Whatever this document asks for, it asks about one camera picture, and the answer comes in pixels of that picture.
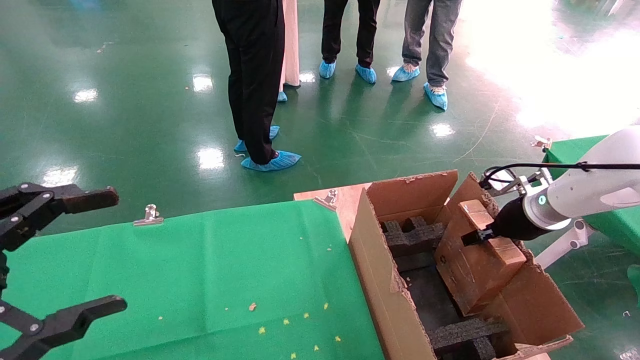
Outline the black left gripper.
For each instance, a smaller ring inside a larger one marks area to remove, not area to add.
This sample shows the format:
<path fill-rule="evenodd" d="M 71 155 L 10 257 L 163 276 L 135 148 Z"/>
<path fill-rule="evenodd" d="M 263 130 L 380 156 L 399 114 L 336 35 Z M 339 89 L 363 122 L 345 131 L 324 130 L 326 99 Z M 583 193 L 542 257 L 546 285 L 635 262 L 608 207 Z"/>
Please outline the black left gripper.
<path fill-rule="evenodd" d="M 3 251 L 14 252 L 60 215 L 82 214 L 115 207 L 114 187 L 85 191 L 76 184 L 46 187 L 22 183 L 0 192 L 0 292 L 7 289 L 10 268 Z M 82 339 L 97 319 L 123 312 L 128 303 L 120 296 L 105 296 L 57 310 L 38 319 L 1 301 L 1 323 L 21 335 L 0 351 L 3 360 L 40 360 L 50 350 Z"/>

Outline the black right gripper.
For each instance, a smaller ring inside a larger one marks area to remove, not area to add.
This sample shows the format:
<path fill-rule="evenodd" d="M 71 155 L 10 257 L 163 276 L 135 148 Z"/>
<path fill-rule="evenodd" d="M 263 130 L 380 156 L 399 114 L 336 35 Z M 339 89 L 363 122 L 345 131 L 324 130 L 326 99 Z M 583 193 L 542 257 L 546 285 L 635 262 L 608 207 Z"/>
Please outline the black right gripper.
<path fill-rule="evenodd" d="M 524 197 L 512 199 L 499 210 L 492 223 L 492 229 L 472 230 L 462 235 L 461 241 L 465 247 L 485 243 L 496 237 L 506 239 L 530 241 L 539 237 L 539 227 L 530 221 L 525 214 Z"/>

